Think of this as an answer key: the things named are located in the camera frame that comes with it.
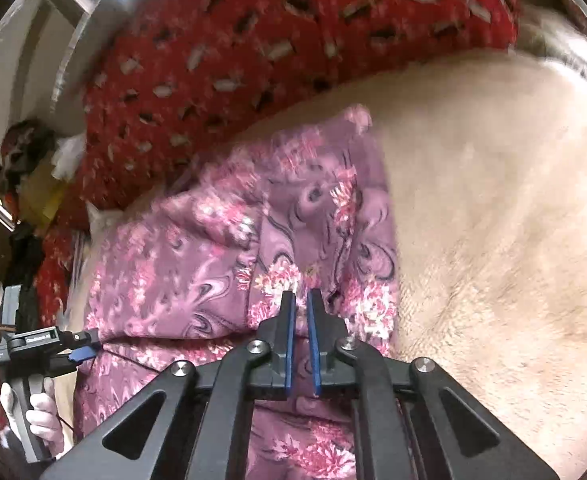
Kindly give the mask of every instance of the yellow object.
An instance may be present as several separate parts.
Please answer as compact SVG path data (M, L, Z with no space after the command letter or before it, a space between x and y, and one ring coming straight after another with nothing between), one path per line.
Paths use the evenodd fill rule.
M53 152L49 152L20 186L20 218L46 230L60 208L68 184L51 176Z

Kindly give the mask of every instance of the metal screw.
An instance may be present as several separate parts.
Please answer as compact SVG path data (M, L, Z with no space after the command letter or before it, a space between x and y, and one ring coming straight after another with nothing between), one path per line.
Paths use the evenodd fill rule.
M338 344L340 345L340 348L342 350L355 350L357 346L360 344L360 342L358 341L358 339L350 335L340 339L338 341Z
M177 377L184 377L189 373L189 361L176 361L171 365L171 373Z
M260 341L260 339L253 339L253 341L248 342L246 349L252 354L263 354L269 350L269 346L264 341Z
M414 363L416 364L417 370L424 374L432 372L435 368L435 363L432 359L429 359L429 357L419 357Z

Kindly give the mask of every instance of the beige fleece blanket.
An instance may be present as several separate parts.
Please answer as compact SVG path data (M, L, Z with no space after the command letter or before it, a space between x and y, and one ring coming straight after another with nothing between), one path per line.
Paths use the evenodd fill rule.
M587 83L528 57L471 54L343 86L247 136L354 103L372 112L395 206L397 356L435 358L562 479L579 478Z

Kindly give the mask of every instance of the pink flower print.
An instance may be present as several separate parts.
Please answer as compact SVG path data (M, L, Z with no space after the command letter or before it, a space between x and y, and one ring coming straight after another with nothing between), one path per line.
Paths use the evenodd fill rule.
M320 286L320 264L313 264L307 267L304 273L304 286L306 290Z
M113 357L115 356L108 355L100 359L100 364L98 365L97 369L98 377L109 375L109 373L111 372L111 363L113 362Z
M353 323L348 317L343 317L343 319L345 320L345 325L347 326L347 333L349 335L357 335L358 331L355 323Z
M357 105L345 111L345 119L355 124L358 134L365 132L371 126L371 115L365 107Z
M207 164L202 170L200 182L216 189L251 190L257 182L252 154L244 146L233 148L221 163Z
M253 218L245 216L240 222L229 226L229 232L236 240L246 242L247 238L256 231Z
M348 478L355 475L355 455L331 442L308 446L295 460L313 478Z
M271 150L266 142L255 142L246 148L246 152L252 160L263 160L270 156Z
M124 345L113 345L113 344L109 344L109 345L107 346L107 345L105 344L105 345L102 345L102 348L109 348L109 349L110 349L110 351L112 351L114 354L118 354L118 355L125 354L125 355L126 355L126 353L125 353L125 352L126 352L126 349L125 349ZM131 347L130 347L130 348L131 348L131 350L133 350L133 351L138 351L138 352L140 351L140 350L139 350L139 349L138 349L136 346L134 346L134 345L131 345Z
M149 234L149 230L142 223L137 224L129 233L131 249L141 253Z
M334 175L336 175L336 180L338 182L355 182L355 177L357 176L357 172L355 168L351 166L350 168L343 168L340 166L337 170L334 171Z
M278 150L278 162L283 173L295 173L302 164L318 158L316 148L322 145L320 131L311 128L301 136L288 140Z
M135 273L132 280L134 286L147 288L155 281L156 266L153 258L135 262Z
M84 324L85 330L92 330L94 328L99 328L99 323L97 322L96 313L91 310L86 315L86 323Z
M159 207L167 211L169 214L180 215L180 213L189 206L191 200L191 194L180 193L165 200L160 200Z
M307 326L307 298L296 295L295 335L298 337L309 337Z
M133 396L133 394L131 393L131 390L129 390L129 384L125 383L122 386L122 399L120 400L121 404L124 404L125 402L127 402L127 400L131 399L131 397Z
M362 319L366 334L388 340L397 311L389 286L371 280L365 287L362 301L356 307L356 321Z
M369 280L365 288L362 288L357 279L351 277L345 289L340 315L353 316L353 324L349 323L349 332L363 340L389 340L398 311L391 288L374 279Z
M271 264L266 274L256 278L256 286L270 298L277 299L276 304L280 305L282 292L285 290L298 291L302 282L302 274L296 264L289 263L289 260Z
M224 243L225 230L235 227L241 232L247 231L241 225L247 225L246 203L236 197L222 198L214 190L210 190L203 197L195 200L193 215L206 229L212 240Z
M209 254L214 259L219 259L227 253L227 248L218 244L209 244Z
M180 357L181 359L176 358L175 360L187 360L192 362L195 366L204 365L213 361L209 355L209 352L204 348L188 350L185 355L181 355Z
M275 451L275 458L277 460L285 460L298 455L301 452L301 446L291 434L287 434L284 440L275 439L273 442L273 450Z
M164 358L160 351L153 348L145 349L138 359L141 364L157 371L163 370L169 364L169 359Z
M97 413L96 413L96 425L102 424L107 418L106 407L100 403L97 405Z
M182 237L182 230L176 224L170 224L166 229L166 241L171 247L176 247L180 238Z
M147 384L149 384L153 379L158 376L157 373L149 371L144 377L137 378L137 381L131 387L131 393L133 395L137 394L142 388L144 388Z
M348 230L355 220L355 200L353 198L353 184L340 182L330 192L331 199L336 205L334 222L336 226Z
M272 305L265 301L260 300L257 303L252 304L246 313L246 325L251 330L257 330L257 326L262 321L275 316L275 313L272 313L273 310Z
M337 424L311 420L309 421L309 426L311 427L311 434L318 442L333 442L345 449L350 449L353 446L353 436L345 432Z
M371 341L370 344L375 347L385 357L391 357L391 343L388 339L380 339L379 341Z
M140 286L140 283L138 283L137 286L132 286L129 289L129 292L127 294L129 301L131 301L131 307L133 308L134 312L136 312L137 314L140 313L140 308L142 306L142 304L144 303L145 297L146 297L146 291L147 288L145 286ZM132 324L137 320L130 320L129 323Z
M249 286L251 285L251 269L249 267L236 268L234 275L238 290L249 290Z
M207 349L211 352L211 355L214 356L216 361L222 359L232 348L233 346L228 340L220 344L215 344L212 341L207 342Z

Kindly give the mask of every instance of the gloved hand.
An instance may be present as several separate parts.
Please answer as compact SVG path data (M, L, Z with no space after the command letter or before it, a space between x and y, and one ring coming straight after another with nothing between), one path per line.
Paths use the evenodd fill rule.
M45 442L53 456L62 453L64 450L64 436L62 426L57 417L58 407L55 403L53 379L45 377L44 392L33 394L30 401L33 409L27 411L25 417L31 425L31 432ZM16 420L12 414L15 402L17 402L17 399L11 386L8 383L3 383L0 390L0 404L4 408L11 430L17 438L20 438Z

